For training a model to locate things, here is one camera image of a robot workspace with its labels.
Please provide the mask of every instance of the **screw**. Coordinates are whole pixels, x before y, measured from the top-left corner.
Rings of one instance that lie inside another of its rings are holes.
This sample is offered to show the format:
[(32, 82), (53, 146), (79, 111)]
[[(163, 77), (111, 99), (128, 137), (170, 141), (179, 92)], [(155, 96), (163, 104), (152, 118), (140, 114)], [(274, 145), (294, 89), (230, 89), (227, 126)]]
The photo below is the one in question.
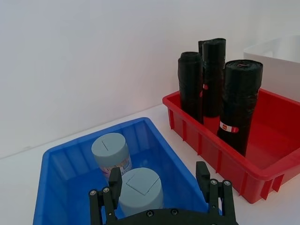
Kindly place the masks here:
[(147, 216), (148, 216), (148, 217), (152, 217), (153, 215), (154, 215), (153, 211), (149, 210), (149, 211), (147, 212)]
[(231, 185), (231, 183), (227, 180), (224, 181), (224, 184), (227, 185), (227, 186)]
[(97, 192), (96, 191), (91, 191), (90, 195), (95, 195)]
[(178, 214), (178, 210), (177, 210), (177, 209), (172, 209), (172, 210), (171, 210), (171, 214), (172, 214), (173, 216), (177, 215), (177, 214)]
[(211, 180), (211, 184), (216, 185), (218, 182), (216, 180)]

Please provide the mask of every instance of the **white wall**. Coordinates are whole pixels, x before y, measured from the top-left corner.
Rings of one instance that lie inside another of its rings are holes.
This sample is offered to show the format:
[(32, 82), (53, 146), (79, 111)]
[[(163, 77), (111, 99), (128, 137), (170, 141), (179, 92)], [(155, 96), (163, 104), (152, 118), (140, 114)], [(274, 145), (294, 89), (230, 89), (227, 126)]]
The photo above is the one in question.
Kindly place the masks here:
[(0, 157), (160, 104), (198, 40), (241, 58), (259, 2), (0, 1)]
[(282, 36), (300, 34), (300, 1), (262, 0), (257, 41), (263, 42)]

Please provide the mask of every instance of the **roll of black garbage bags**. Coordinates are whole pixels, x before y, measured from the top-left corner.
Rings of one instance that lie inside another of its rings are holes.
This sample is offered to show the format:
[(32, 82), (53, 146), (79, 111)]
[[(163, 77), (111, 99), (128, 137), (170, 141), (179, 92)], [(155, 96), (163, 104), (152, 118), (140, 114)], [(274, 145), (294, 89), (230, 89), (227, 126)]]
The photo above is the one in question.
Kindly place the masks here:
[(260, 62), (234, 60), (225, 65), (217, 135), (244, 156), (262, 75), (263, 65)]
[(201, 62), (203, 62), (203, 43), (209, 40), (198, 41), (198, 51), (201, 57)]
[(226, 40), (215, 38), (203, 41), (203, 115), (220, 115)]
[(203, 123), (202, 64), (198, 52), (183, 52), (178, 59), (180, 104), (183, 111)]

